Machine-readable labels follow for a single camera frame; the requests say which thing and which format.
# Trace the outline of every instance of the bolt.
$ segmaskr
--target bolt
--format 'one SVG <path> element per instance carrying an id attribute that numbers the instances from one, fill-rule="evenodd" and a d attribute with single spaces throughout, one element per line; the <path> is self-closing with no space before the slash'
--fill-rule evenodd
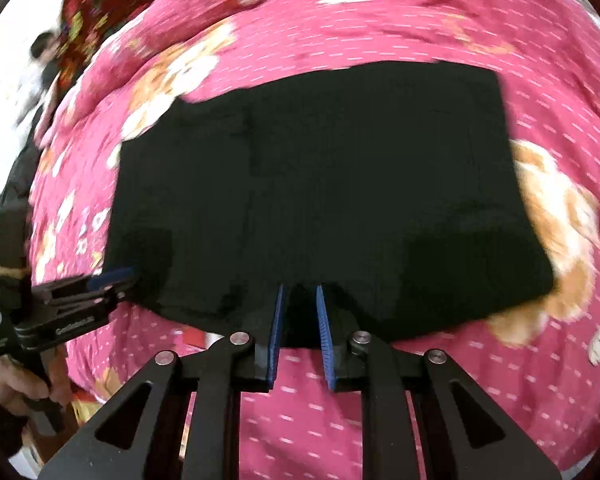
<path id="1" fill-rule="evenodd" d="M 429 361 L 435 365 L 441 365 L 446 362 L 446 354 L 442 350 L 430 350 Z"/>
<path id="2" fill-rule="evenodd" d="M 352 339 L 354 343 L 366 345 L 371 341 L 371 334 L 369 332 L 365 332 L 364 330 L 358 330 L 357 332 L 353 333 Z"/>
<path id="3" fill-rule="evenodd" d="M 249 334 L 247 334 L 246 332 L 236 332 L 234 334 L 231 334 L 229 341 L 231 341 L 231 343 L 236 346 L 245 345 L 249 342 Z"/>
<path id="4" fill-rule="evenodd" d="M 169 352 L 168 350 L 158 352 L 155 356 L 155 362 L 158 363 L 160 366 L 170 365 L 171 363 L 173 363 L 173 359 L 173 352 Z"/>

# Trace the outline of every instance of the pink blanket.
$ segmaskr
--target pink blanket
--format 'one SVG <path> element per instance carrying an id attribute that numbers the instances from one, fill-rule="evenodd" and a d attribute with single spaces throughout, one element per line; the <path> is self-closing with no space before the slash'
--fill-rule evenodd
<path id="1" fill-rule="evenodd" d="M 600 445 L 600 31 L 573 0 L 157 0 L 64 99 L 32 192 L 34 280 L 100 269 L 120 142 L 176 98 L 206 100 L 378 60 L 499 72 L 529 216 L 556 290 L 400 346 L 449 352 L 560 468 Z M 417 182 L 405 183 L 417 186 Z M 107 398 L 184 328 L 123 304 L 68 344 Z M 275 390 L 242 398 L 241 478 L 360 478 L 360 401 L 332 396 L 317 352 L 283 351 Z"/>

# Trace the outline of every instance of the black towel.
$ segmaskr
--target black towel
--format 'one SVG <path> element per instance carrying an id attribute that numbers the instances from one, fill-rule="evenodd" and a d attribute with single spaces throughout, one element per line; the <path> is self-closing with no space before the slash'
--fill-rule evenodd
<path id="1" fill-rule="evenodd" d="M 497 76 L 447 62 L 378 62 L 177 100 L 122 146 L 105 268 L 129 265 L 142 275 L 140 304 L 221 334 L 239 328 L 254 281 L 330 286 L 387 340 L 553 286 Z M 304 297 L 292 319 L 314 326 Z"/>

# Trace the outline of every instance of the human hand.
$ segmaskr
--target human hand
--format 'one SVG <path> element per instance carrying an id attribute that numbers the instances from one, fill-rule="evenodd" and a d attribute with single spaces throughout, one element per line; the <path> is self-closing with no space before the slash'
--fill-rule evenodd
<path id="1" fill-rule="evenodd" d="M 0 405 L 13 415 L 29 415 L 30 408 L 24 397 L 39 400 L 47 397 L 61 406 L 71 401 L 71 381 L 66 367 L 66 350 L 58 347 L 48 365 L 51 387 L 33 372 L 0 356 Z"/>

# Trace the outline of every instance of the black gripper frame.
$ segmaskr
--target black gripper frame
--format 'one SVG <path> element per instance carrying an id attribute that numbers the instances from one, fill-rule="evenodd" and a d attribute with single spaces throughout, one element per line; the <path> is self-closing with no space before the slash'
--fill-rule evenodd
<path id="1" fill-rule="evenodd" d="M 238 480 L 240 393 L 275 380 L 285 289 L 251 287 L 239 332 L 183 358 L 158 352 L 48 462 L 41 480 Z M 184 460 L 180 445 L 196 392 Z"/>
<path id="2" fill-rule="evenodd" d="M 159 352 L 43 469 L 41 480 L 238 480 L 240 393 L 267 392 L 277 369 L 286 291 L 252 294 L 241 332 L 198 354 Z M 363 480 L 559 480 L 535 443 L 443 351 L 423 356 L 360 330 L 316 288 L 327 382 L 362 393 Z M 197 392 L 184 460 L 180 443 Z"/>
<path id="3" fill-rule="evenodd" d="M 411 394 L 427 480 L 560 480 L 558 468 L 453 359 L 392 348 L 336 306 L 316 303 L 325 377 L 362 393 L 363 480 L 418 480 Z"/>
<path id="4" fill-rule="evenodd" d="M 72 276 L 33 288 L 30 276 L 0 276 L 0 356 L 8 355 L 50 385 L 46 368 L 54 349 L 106 325 L 135 281 L 131 269 Z M 50 399 L 25 402 L 40 434 L 53 436 L 64 430 L 59 404 Z"/>

